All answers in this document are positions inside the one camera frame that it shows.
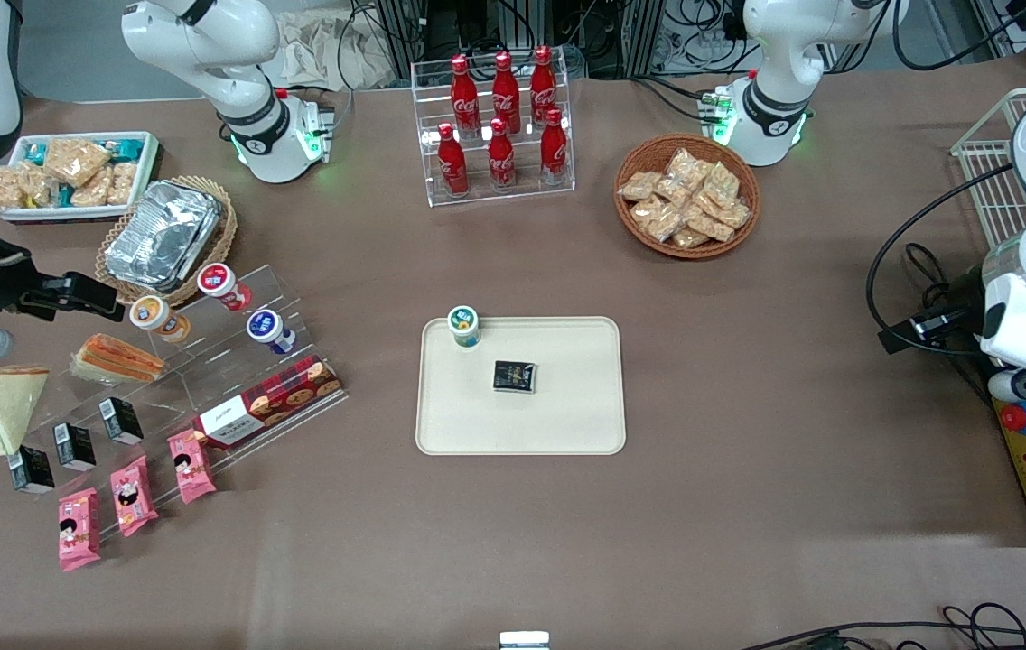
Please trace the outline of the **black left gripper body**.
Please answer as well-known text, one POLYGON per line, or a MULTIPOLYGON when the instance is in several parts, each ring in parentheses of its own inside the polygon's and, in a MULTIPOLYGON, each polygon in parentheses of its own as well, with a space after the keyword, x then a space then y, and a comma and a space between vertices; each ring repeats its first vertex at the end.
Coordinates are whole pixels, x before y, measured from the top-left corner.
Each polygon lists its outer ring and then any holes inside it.
POLYGON ((981 271, 966 270, 954 280, 932 283, 921 308, 880 330, 878 341, 889 354, 909 348, 976 354, 985 313, 981 271))

